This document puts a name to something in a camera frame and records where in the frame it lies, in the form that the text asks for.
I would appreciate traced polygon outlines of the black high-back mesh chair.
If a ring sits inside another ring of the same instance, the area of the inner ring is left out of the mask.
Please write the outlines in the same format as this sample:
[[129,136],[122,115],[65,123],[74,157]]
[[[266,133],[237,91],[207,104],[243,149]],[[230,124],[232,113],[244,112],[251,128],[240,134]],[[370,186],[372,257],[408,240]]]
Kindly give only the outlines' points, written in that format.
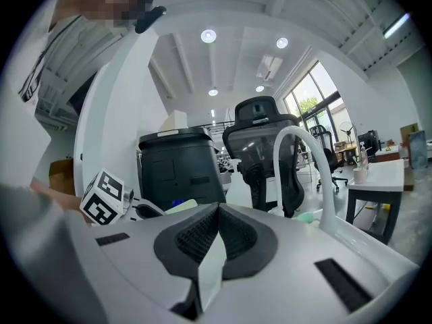
[[[270,194],[268,179],[275,176],[273,147],[279,132],[297,126],[295,115],[281,114],[275,99],[259,96],[239,103],[235,108],[235,124],[223,132],[223,143],[232,159],[241,160],[238,169],[250,186],[252,207],[269,211],[277,206]],[[279,150],[279,170],[283,213],[291,218],[304,200],[304,189],[297,176],[300,138],[290,134],[282,140]]]

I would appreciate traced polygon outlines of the person's white clothing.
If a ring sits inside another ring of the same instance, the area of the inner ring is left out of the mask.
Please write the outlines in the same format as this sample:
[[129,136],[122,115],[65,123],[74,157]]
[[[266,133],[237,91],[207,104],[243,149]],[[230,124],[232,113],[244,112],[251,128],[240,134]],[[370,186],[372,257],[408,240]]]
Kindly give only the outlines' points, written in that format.
[[121,39],[82,16],[29,22],[0,73],[0,184],[30,186],[54,135],[76,130],[70,99]]

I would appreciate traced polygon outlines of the black box machine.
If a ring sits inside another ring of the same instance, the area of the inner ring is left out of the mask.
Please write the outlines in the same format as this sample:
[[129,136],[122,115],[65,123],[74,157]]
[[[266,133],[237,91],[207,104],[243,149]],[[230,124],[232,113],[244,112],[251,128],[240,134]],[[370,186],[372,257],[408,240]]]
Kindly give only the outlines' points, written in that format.
[[377,151],[381,150],[376,130],[369,130],[368,132],[359,135],[358,141],[360,144],[364,144],[369,159],[374,159]]

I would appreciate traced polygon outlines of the white curved faucet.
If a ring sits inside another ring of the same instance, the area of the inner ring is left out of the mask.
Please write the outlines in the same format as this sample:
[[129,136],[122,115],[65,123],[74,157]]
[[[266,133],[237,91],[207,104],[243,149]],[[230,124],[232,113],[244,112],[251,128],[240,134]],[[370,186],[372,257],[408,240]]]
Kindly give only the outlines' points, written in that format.
[[329,235],[334,235],[336,233],[337,222],[333,199],[331,171],[327,162],[327,158],[315,138],[308,132],[299,128],[298,126],[285,127],[276,136],[273,147],[273,168],[275,172],[277,206],[268,211],[268,213],[279,217],[282,217],[284,213],[281,189],[281,174],[279,167],[279,151],[283,139],[290,134],[299,137],[309,146],[315,158],[315,161],[318,163],[321,175],[321,187],[323,190],[323,210],[321,214],[319,228]]

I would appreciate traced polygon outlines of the flat cardboard box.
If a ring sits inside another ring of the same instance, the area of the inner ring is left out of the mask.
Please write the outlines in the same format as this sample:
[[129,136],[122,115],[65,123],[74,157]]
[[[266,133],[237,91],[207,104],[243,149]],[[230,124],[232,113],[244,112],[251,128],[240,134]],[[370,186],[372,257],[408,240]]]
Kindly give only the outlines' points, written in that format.
[[408,144],[408,136],[411,133],[418,132],[418,130],[419,130],[419,127],[418,127],[417,123],[401,127],[400,128],[400,135],[401,135],[402,144]]

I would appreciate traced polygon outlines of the brown cardboard box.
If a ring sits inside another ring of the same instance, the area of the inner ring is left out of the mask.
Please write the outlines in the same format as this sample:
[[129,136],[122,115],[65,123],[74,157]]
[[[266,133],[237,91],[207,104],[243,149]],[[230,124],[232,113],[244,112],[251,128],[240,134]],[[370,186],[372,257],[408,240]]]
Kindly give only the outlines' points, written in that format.
[[49,168],[49,187],[60,193],[75,195],[74,160],[67,158],[54,161]]

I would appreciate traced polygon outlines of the person's left forearm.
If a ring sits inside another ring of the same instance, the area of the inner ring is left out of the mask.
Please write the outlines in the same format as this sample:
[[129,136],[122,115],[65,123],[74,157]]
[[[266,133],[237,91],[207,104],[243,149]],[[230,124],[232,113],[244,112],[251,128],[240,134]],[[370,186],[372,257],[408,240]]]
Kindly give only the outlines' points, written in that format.
[[87,224],[90,225],[92,223],[92,221],[80,210],[80,203],[81,203],[80,197],[70,195],[70,194],[64,194],[56,190],[53,190],[45,186],[41,181],[39,181],[36,178],[32,179],[30,188],[34,192],[38,194],[43,194],[45,196],[48,196],[52,200],[54,200],[64,211],[73,210],[79,212],[81,216],[83,216]]

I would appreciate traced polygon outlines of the black frame table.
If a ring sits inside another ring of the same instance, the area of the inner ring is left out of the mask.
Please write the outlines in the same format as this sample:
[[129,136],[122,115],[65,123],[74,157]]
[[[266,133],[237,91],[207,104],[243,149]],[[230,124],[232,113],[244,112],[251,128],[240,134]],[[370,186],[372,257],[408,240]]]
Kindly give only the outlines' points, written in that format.
[[346,213],[346,221],[353,225],[354,214],[357,200],[371,201],[381,204],[389,204],[390,210],[387,216],[387,221],[382,234],[375,234],[373,232],[367,232],[370,236],[376,240],[388,245],[396,221],[398,219],[398,213],[400,210],[400,204],[402,199],[402,192],[382,192],[382,191],[370,191],[370,190],[348,190],[348,208]]

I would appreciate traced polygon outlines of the large white ceramic sink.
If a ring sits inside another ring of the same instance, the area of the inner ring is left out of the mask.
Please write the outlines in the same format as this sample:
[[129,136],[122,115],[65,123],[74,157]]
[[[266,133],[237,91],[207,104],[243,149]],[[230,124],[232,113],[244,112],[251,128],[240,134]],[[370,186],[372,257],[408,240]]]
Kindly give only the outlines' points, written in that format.
[[335,237],[363,259],[374,265],[388,280],[416,273],[420,267],[389,246],[378,241],[354,225],[335,217]]

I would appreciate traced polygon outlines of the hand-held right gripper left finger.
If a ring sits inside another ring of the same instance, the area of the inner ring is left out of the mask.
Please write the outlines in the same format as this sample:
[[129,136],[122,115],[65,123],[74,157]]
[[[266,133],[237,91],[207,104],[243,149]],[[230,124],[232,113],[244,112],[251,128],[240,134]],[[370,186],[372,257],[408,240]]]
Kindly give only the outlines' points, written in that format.
[[25,281],[67,323],[218,323],[198,273],[170,274],[146,223],[90,227],[23,188],[3,189],[3,237]]

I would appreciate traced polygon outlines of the blue-grey framed panel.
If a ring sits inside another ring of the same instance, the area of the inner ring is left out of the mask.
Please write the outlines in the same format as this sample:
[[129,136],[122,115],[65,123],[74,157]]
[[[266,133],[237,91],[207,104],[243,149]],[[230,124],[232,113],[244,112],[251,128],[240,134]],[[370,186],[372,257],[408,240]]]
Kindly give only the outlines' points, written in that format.
[[428,168],[427,141],[424,130],[408,135],[408,157],[412,169]]

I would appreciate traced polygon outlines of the ceiling light bar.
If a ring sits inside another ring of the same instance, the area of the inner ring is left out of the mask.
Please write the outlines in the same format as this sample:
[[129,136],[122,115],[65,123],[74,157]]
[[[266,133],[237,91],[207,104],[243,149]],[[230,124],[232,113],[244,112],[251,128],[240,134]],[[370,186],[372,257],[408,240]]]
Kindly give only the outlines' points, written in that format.
[[410,19],[410,13],[407,12],[394,21],[388,28],[383,31],[384,39],[391,37],[397,30],[399,30]]

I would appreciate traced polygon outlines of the standing fan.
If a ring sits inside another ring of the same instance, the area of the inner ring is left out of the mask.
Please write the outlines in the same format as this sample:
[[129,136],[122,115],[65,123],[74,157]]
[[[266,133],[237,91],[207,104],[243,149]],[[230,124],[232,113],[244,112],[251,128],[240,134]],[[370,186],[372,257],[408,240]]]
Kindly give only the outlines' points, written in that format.
[[345,142],[349,147],[356,146],[354,126],[350,121],[343,121],[337,132],[341,142]]

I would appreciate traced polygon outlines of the clear pump bottle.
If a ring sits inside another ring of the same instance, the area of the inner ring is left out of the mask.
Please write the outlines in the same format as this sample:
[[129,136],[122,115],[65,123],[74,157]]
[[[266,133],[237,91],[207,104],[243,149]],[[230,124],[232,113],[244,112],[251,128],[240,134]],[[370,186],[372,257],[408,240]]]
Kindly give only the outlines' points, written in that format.
[[360,142],[360,161],[358,166],[362,167],[363,169],[368,169],[369,166],[367,149],[364,142]]

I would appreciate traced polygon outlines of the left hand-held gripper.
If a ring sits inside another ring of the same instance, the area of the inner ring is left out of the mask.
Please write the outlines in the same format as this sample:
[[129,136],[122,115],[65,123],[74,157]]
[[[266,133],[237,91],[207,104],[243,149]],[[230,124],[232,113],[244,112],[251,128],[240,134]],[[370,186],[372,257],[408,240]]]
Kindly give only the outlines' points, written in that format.
[[[100,170],[90,181],[80,203],[80,211],[94,225],[111,225],[122,218],[131,206],[134,190],[127,187],[123,180]],[[164,216],[165,212],[154,208],[149,200],[138,201],[136,214],[141,219]]]

